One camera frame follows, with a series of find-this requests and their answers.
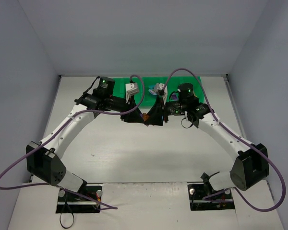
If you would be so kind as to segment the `brown lego plate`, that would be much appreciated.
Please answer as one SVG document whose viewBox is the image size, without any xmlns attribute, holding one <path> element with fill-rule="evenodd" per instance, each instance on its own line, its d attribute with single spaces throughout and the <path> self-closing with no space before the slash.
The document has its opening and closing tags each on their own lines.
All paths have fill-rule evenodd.
<svg viewBox="0 0 288 230">
<path fill-rule="evenodd" d="M 143 120 L 146 121 L 149 118 L 149 115 L 143 114 Z"/>
</svg>

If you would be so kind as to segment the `teal printed round lego brick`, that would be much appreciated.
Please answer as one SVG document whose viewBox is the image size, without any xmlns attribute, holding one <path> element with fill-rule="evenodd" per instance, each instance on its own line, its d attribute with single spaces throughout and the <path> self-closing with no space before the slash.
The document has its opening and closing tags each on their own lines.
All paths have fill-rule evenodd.
<svg viewBox="0 0 288 230">
<path fill-rule="evenodd" d="M 153 96 L 156 96 L 156 95 L 157 95 L 156 91 L 155 91 L 153 88 L 149 88 L 149 89 L 148 89 L 148 92 L 149 92 L 151 95 L 153 95 Z"/>
</svg>

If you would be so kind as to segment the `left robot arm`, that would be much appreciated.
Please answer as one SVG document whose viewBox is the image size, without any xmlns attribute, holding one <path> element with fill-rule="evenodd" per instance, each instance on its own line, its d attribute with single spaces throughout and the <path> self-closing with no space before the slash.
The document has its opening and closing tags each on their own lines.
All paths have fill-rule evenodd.
<svg viewBox="0 0 288 230">
<path fill-rule="evenodd" d="M 30 142 L 26 147 L 27 170 L 51 186 L 84 194 L 87 182 L 68 171 L 61 161 L 66 149 L 76 136 L 99 114 L 139 114 L 134 95 L 140 92 L 136 82 L 125 85 L 125 97 L 113 95 L 115 80 L 98 77 L 96 88 L 89 87 L 75 100 L 71 112 L 48 136 L 38 143 Z"/>
</svg>

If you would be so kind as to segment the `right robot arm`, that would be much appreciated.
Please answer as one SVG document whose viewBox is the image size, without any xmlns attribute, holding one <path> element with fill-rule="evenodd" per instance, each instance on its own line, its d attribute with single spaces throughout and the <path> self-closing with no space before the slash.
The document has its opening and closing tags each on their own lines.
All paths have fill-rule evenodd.
<svg viewBox="0 0 288 230">
<path fill-rule="evenodd" d="M 254 145 L 223 124 L 209 104 L 200 102 L 195 96 L 192 84 L 180 84 L 176 91 L 178 100 L 172 102 L 166 101 L 168 90 L 164 84 L 157 83 L 154 90 L 157 98 L 144 116 L 146 125 L 162 126 L 170 115 L 183 115 L 192 126 L 208 134 L 231 158 L 231 170 L 202 175 L 203 182 L 213 190 L 236 187 L 246 191 L 269 175 L 267 148 L 263 144 Z"/>
</svg>

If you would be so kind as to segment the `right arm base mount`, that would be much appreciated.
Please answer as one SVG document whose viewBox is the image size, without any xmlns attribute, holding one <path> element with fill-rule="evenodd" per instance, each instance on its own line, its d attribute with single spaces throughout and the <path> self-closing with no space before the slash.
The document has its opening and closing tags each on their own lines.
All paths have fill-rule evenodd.
<svg viewBox="0 0 288 230">
<path fill-rule="evenodd" d="M 187 184 L 191 211 L 234 210 L 235 204 L 230 189 L 216 191 L 209 179 L 218 172 L 208 175 L 203 173 L 201 183 Z"/>
</svg>

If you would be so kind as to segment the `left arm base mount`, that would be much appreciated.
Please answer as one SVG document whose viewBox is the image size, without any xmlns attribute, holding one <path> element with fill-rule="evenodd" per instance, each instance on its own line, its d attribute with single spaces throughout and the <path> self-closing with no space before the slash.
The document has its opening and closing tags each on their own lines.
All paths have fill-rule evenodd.
<svg viewBox="0 0 288 230">
<path fill-rule="evenodd" d="M 86 196 L 94 200 L 101 200 L 102 196 L 102 185 L 100 184 L 89 184 L 86 187 Z M 95 201 L 88 200 L 81 196 L 65 192 L 60 189 L 58 192 L 58 199 L 56 205 L 57 214 L 93 214 L 100 213 L 100 205 Z"/>
</svg>

